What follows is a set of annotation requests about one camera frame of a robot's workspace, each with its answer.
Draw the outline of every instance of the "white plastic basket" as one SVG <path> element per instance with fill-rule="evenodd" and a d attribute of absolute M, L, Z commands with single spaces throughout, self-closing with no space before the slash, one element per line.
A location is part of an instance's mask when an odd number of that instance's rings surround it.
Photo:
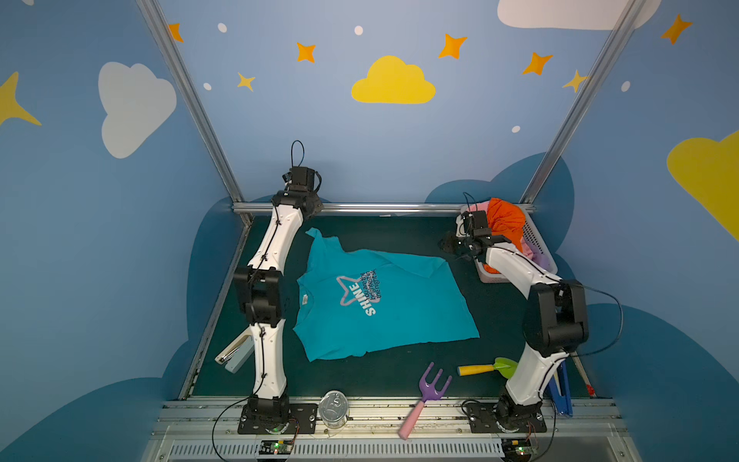
<path fill-rule="evenodd" d="M 544 243 L 542 235 L 539 234 L 539 230 L 534 225 L 534 222 L 531 221 L 531 215 L 529 215 L 526 210 L 521 209 L 521 211 L 526 216 L 526 224 L 523 226 L 523 236 L 528 242 L 538 247 L 539 250 L 541 250 L 542 253 L 546 255 L 546 257 L 549 259 L 549 272 L 556 274 L 557 267 L 556 263 L 554 262 L 554 258 L 552 258 L 552 254 L 549 252 L 547 245 Z M 482 262 L 475 260 L 474 265 L 477 268 L 477 275 L 480 277 L 480 281 L 486 284 L 490 284 L 492 282 L 508 282 L 508 279 L 500 273 L 491 274 L 485 271 L 485 267 Z"/>

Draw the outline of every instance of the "t-shirt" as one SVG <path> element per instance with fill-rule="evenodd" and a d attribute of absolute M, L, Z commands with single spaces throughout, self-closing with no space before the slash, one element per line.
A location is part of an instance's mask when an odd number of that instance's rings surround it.
<path fill-rule="evenodd" d="M 309 361 L 480 337 L 446 260 L 359 250 L 311 228 L 294 327 Z"/>

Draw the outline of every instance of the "pink handle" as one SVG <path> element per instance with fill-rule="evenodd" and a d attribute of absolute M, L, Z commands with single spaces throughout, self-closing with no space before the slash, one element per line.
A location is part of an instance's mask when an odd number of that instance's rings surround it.
<path fill-rule="evenodd" d="M 413 431 L 413 427 L 415 427 L 415 422 L 418 420 L 418 416 L 420 415 L 420 412 L 423 410 L 423 401 L 419 401 L 416 403 L 416 407 L 413 408 L 413 411 L 411 411 L 410 414 L 408 414 L 408 417 L 406 417 L 406 422 L 403 424 L 401 429 L 398 431 L 398 435 L 404 439 L 407 440 L 408 436 Z"/>

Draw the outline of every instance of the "purple toy fork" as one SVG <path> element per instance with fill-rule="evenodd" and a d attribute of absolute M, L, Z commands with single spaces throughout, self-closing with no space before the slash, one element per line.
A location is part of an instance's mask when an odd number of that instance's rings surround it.
<path fill-rule="evenodd" d="M 449 384 L 452 382 L 452 376 L 449 376 L 448 379 L 446 379 L 446 383 L 444 384 L 444 387 L 441 389 L 441 391 L 436 391 L 436 382 L 439 381 L 439 378 L 441 377 L 441 373 L 444 372 L 444 369 L 439 369 L 439 372 L 436 374 L 436 377 L 434 377 L 434 381 L 429 383 L 426 383 L 426 377 L 428 376 L 429 372 L 431 372 L 431 369 L 434 367 L 434 363 L 432 362 L 429 364 L 429 366 L 426 368 L 426 372 L 423 373 L 423 376 L 421 376 L 420 381 L 418 381 L 418 388 L 420 388 L 420 395 L 421 399 L 418 403 L 416 403 L 416 406 L 413 408 L 413 411 L 411 411 L 410 414 L 408 414 L 408 417 L 406 417 L 406 421 L 401 427 L 401 429 L 398 431 L 398 435 L 404 439 L 407 440 L 408 436 L 411 434 L 411 431 L 413 430 L 413 427 L 415 427 L 415 423 L 418 420 L 418 416 L 420 415 L 420 412 L 423 410 L 424 403 L 428 400 L 438 400 L 441 399 L 442 396 L 444 396 L 444 392 L 447 388 L 449 388 Z"/>

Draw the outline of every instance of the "dark green work surface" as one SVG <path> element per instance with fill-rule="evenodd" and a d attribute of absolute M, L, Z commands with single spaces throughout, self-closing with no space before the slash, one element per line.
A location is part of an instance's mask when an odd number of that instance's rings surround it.
<path fill-rule="evenodd" d="M 256 219 L 240 265 L 248 264 L 265 235 L 267 225 L 267 217 Z M 368 248 L 446 259 L 460 292 L 467 300 L 480 338 L 411 344 L 367 353 L 361 358 L 350 356 L 308 362 L 293 327 L 298 312 L 296 280 L 305 272 L 313 242 L 313 238 L 305 234 L 310 228 L 319 229 L 326 237 L 338 236 L 345 251 Z M 499 395 L 505 383 L 499 373 L 459 377 L 457 366 L 492 364 L 497 356 L 518 361 L 524 346 L 521 321 L 525 300 L 512 284 L 483 284 L 472 262 L 455 260 L 454 256 L 443 253 L 437 242 L 451 230 L 454 230 L 452 217 L 317 217 L 303 225 L 295 236 L 285 264 L 285 282 L 290 295 L 283 299 L 282 315 L 286 319 L 283 364 L 291 396 L 323 396 L 328 390 L 340 390 L 347 396 L 418 396 L 418 379 L 431 361 L 444 369 L 440 382 L 443 383 L 447 375 L 454 376 L 447 396 Z M 214 361 L 215 356 L 245 328 L 246 320 L 239 311 L 232 287 L 197 377 L 194 395 L 242 396 L 251 393 L 254 386 L 253 355 L 236 374 L 229 373 Z M 331 328 L 342 329 L 342 326 Z M 574 364 L 568 364 L 568 372 L 572 396 L 587 397 L 585 384 Z"/>

